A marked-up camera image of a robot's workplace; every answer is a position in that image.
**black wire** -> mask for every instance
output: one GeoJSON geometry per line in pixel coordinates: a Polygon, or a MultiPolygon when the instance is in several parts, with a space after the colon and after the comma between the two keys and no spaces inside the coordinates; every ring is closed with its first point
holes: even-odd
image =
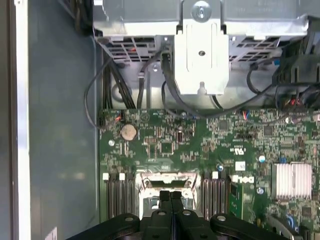
{"type": "Polygon", "coordinates": [[[276,86],[275,94],[274,94],[275,108],[277,110],[280,110],[279,101],[278,101],[279,100],[278,95],[279,95],[279,86],[276,86]]]}
{"type": "Polygon", "coordinates": [[[117,87],[119,88],[119,93],[121,94],[121,97],[123,99],[125,107],[127,109],[135,109],[136,106],[135,106],[135,103],[131,97],[128,86],[127,86],[124,78],[122,77],[115,61],[113,61],[113,60],[110,63],[110,69],[111,69],[111,73],[114,77],[115,83],[116,83],[117,87]]]}
{"type": "Polygon", "coordinates": [[[147,67],[150,64],[153,64],[154,62],[156,62],[160,56],[161,56],[162,50],[158,51],[153,57],[151,57],[148,61],[145,62],[145,64],[143,64],[141,70],[140,70],[140,76],[139,76],[139,93],[138,93],[138,97],[136,100],[136,107],[138,109],[141,109],[142,107],[142,100],[144,97],[144,90],[145,90],[145,71],[147,69],[147,67]]]}
{"type": "Polygon", "coordinates": [[[250,66],[250,70],[248,72],[248,74],[246,75],[246,84],[248,86],[248,88],[250,89],[251,92],[253,92],[254,94],[260,94],[261,92],[253,85],[252,81],[251,81],[251,74],[253,71],[258,70],[259,65],[261,64],[265,64],[265,63],[272,63],[274,60],[277,60],[278,58],[268,58],[268,59],[264,59],[260,62],[255,62],[254,64],[252,64],[250,66]]]}
{"type": "Polygon", "coordinates": [[[175,113],[174,111],[172,111],[171,109],[168,108],[168,106],[167,106],[167,104],[166,104],[165,86],[166,86],[166,81],[164,81],[163,84],[162,84],[162,86],[161,86],[161,99],[162,99],[162,104],[163,104],[164,110],[165,110],[168,114],[170,114],[170,115],[172,115],[172,116],[174,116],[174,117],[176,117],[176,118],[180,118],[180,119],[193,119],[193,118],[194,118],[193,116],[190,116],[190,115],[182,116],[182,115],[177,114],[177,113],[175,113]]]}
{"type": "Polygon", "coordinates": [[[224,109],[221,104],[219,103],[217,97],[215,95],[212,95],[212,101],[214,102],[214,104],[217,106],[218,109],[224,109]]]}
{"type": "Polygon", "coordinates": [[[171,67],[170,67],[170,62],[169,62],[169,58],[166,54],[162,55],[162,70],[163,70],[163,74],[164,74],[164,78],[166,81],[166,84],[168,85],[168,89],[172,95],[172,97],[174,98],[174,100],[176,101],[176,103],[187,113],[192,114],[196,117],[199,118],[218,118],[220,116],[226,115],[226,114],[230,114],[236,111],[239,111],[241,108],[245,107],[247,104],[254,102],[258,99],[260,99],[261,97],[263,97],[270,89],[273,88],[272,85],[268,86],[265,90],[263,90],[260,94],[257,94],[256,96],[252,97],[251,99],[236,105],[234,107],[231,107],[229,109],[224,109],[221,112],[217,112],[214,114],[210,114],[210,115],[202,115],[199,112],[197,112],[196,110],[194,110],[193,108],[189,107],[187,104],[185,104],[185,102],[180,98],[178,91],[176,89],[176,83],[173,77],[173,73],[171,71],[171,67]]]}
{"type": "Polygon", "coordinates": [[[142,107],[142,100],[144,98],[144,90],[145,90],[145,78],[140,77],[139,78],[139,93],[136,100],[136,108],[141,109],[142,107]]]}
{"type": "Polygon", "coordinates": [[[97,74],[93,77],[93,79],[90,81],[89,85],[86,87],[85,91],[84,91],[84,109],[85,109],[85,115],[88,118],[90,124],[92,126],[94,126],[96,129],[99,130],[105,130],[108,127],[110,127],[112,124],[114,124],[116,122],[116,120],[111,121],[109,123],[107,123],[105,126],[98,126],[91,118],[90,113],[89,113],[89,108],[88,108],[88,93],[90,88],[92,87],[92,85],[95,83],[95,81],[100,77],[100,75],[102,74],[103,70],[105,69],[106,66],[108,66],[111,62],[112,58],[110,57],[101,67],[100,69],[97,71],[97,74]]]}

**microchip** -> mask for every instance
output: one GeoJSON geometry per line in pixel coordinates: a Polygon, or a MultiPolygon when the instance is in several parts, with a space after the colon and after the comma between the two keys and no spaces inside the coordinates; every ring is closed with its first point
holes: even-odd
{"type": "Polygon", "coordinates": [[[302,207],[302,216],[311,218],[312,217],[312,209],[309,206],[303,206],[302,207]]]}
{"type": "Polygon", "coordinates": [[[162,142],[161,143],[161,153],[162,154],[173,154],[172,142],[162,142]]]}
{"type": "Polygon", "coordinates": [[[313,201],[318,201],[319,200],[319,192],[318,191],[313,191],[311,196],[312,196],[312,200],[313,201]]]}
{"type": "Polygon", "coordinates": [[[274,134],[274,128],[272,126],[265,126],[263,132],[265,136],[272,136],[274,134]]]}
{"type": "Polygon", "coordinates": [[[231,187],[230,187],[230,192],[233,196],[236,196],[237,195],[237,186],[231,184],[231,187]]]}
{"type": "Polygon", "coordinates": [[[312,137],[313,137],[313,138],[318,137],[318,132],[317,132],[317,131],[312,131],[312,137]]]}
{"type": "Polygon", "coordinates": [[[221,131],[228,131],[228,121],[227,120],[219,121],[219,129],[221,131]]]}

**label sticker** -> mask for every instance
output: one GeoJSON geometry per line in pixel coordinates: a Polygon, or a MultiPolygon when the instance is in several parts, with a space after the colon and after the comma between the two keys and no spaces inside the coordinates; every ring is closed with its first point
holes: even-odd
{"type": "Polygon", "coordinates": [[[44,240],[58,240],[58,230],[55,227],[46,237],[44,240]]]}
{"type": "Polygon", "coordinates": [[[246,170],[246,162],[245,161],[236,161],[235,162],[235,170],[236,171],[245,171],[246,170]]]}

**capacitor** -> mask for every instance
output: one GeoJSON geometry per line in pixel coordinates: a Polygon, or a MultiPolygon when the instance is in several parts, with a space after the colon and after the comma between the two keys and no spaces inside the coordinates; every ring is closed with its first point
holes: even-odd
{"type": "Polygon", "coordinates": [[[261,156],[259,156],[258,160],[259,160],[260,163],[264,163],[266,161],[266,157],[261,155],[261,156]]]}
{"type": "Polygon", "coordinates": [[[181,143],[182,142],[182,126],[179,126],[178,127],[178,132],[176,134],[176,140],[178,143],[181,143]]]}
{"type": "Polygon", "coordinates": [[[221,164],[218,164],[216,166],[216,169],[218,170],[218,172],[222,172],[224,170],[224,166],[222,166],[221,164]]]}
{"type": "Polygon", "coordinates": [[[137,136],[137,129],[132,124],[128,123],[121,128],[120,135],[126,141],[132,141],[137,136]]]}

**black cable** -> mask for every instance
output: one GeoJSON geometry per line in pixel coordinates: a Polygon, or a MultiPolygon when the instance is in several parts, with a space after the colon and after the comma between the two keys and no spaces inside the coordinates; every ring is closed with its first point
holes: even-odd
{"type": "Polygon", "coordinates": [[[214,104],[216,105],[216,107],[217,107],[218,109],[224,109],[224,108],[221,106],[221,104],[219,103],[219,101],[218,101],[218,99],[217,99],[217,96],[212,95],[211,97],[212,97],[212,101],[214,102],[214,104]]]}
{"type": "Polygon", "coordinates": [[[250,89],[251,92],[253,92],[254,94],[260,94],[261,92],[253,85],[252,81],[251,81],[251,74],[253,71],[258,70],[259,65],[261,64],[266,64],[266,63],[272,63],[274,60],[277,60],[278,58],[268,58],[268,59],[264,59],[260,62],[255,62],[254,64],[252,64],[250,66],[250,70],[248,72],[248,74],[246,75],[246,84],[248,86],[248,88],[250,89]]]}
{"type": "Polygon", "coordinates": [[[127,86],[124,78],[122,77],[116,63],[113,60],[110,62],[110,69],[111,69],[111,73],[114,77],[115,83],[119,89],[119,93],[121,94],[121,97],[122,97],[123,102],[125,104],[125,107],[127,109],[135,109],[136,106],[135,106],[135,103],[131,97],[128,86],[127,86]]]}
{"type": "MultiPolygon", "coordinates": [[[[103,51],[103,60],[108,59],[107,53],[103,51]]],[[[103,70],[103,104],[106,104],[107,109],[113,109],[112,104],[112,85],[111,85],[111,69],[106,66],[103,70]]]]}
{"type": "Polygon", "coordinates": [[[276,86],[276,89],[275,89],[275,94],[274,94],[274,101],[275,101],[275,108],[277,110],[280,110],[280,107],[279,107],[279,101],[278,101],[278,95],[279,95],[279,86],[276,86]]]}
{"type": "Polygon", "coordinates": [[[149,58],[148,61],[146,61],[139,72],[139,93],[136,100],[136,107],[138,109],[141,109],[142,106],[142,100],[144,97],[144,90],[145,90],[145,72],[149,65],[155,63],[161,56],[162,50],[158,51],[153,57],[149,58]]]}
{"type": "Polygon", "coordinates": [[[174,111],[172,111],[171,109],[168,108],[167,104],[166,104],[166,92],[165,92],[165,86],[166,86],[166,81],[163,82],[162,86],[161,86],[161,99],[162,99],[162,104],[163,104],[163,108],[164,110],[176,117],[176,118],[180,118],[180,119],[193,119],[193,116],[187,115],[187,116],[182,116],[180,114],[175,113],[174,111]]]}
{"type": "Polygon", "coordinates": [[[105,126],[98,126],[91,118],[90,113],[89,113],[89,108],[88,108],[88,93],[90,88],[92,87],[92,85],[95,83],[95,81],[100,77],[100,75],[102,74],[103,70],[105,69],[106,66],[108,66],[111,62],[112,58],[110,57],[101,67],[100,69],[97,71],[97,74],[93,77],[93,79],[90,81],[89,85],[86,87],[85,91],[84,91],[84,109],[85,109],[85,115],[88,118],[90,124],[92,126],[94,126],[96,129],[99,130],[105,130],[108,127],[110,127],[112,124],[114,124],[116,122],[116,120],[111,121],[109,123],[107,123],[105,126]]]}
{"type": "Polygon", "coordinates": [[[144,98],[144,90],[145,90],[145,78],[139,78],[139,93],[136,100],[136,108],[141,109],[142,107],[142,100],[144,98]]]}
{"type": "Polygon", "coordinates": [[[233,113],[235,111],[239,111],[241,108],[245,107],[247,104],[252,103],[258,99],[260,99],[261,97],[263,97],[270,89],[273,88],[272,85],[268,86],[265,90],[263,90],[260,94],[257,94],[256,96],[252,97],[251,99],[236,105],[234,107],[231,107],[229,109],[224,109],[221,112],[217,112],[214,114],[210,114],[210,115],[202,115],[200,114],[198,111],[194,110],[193,108],[189,107],[187,104],[185,104],[185,102],[180,98],[178,91],[176,89],[176,83],[173,77],[173,73],[171,71],[171,66],[170,66],[170,62],[169,62],[169,58],[166,54],[162,55],[162,70],[163,70],[163,74],[164,74],[164,78],[166,81],[166,84],[168,86],[168,89],[172,95],[172,97],[174,98],[174,100],[176,101],[176,103],[187,113],[194,115],[196,117],[199,118],[218,118],[220,116],[226,115],[226,114],[230,114],[233,113]]]}

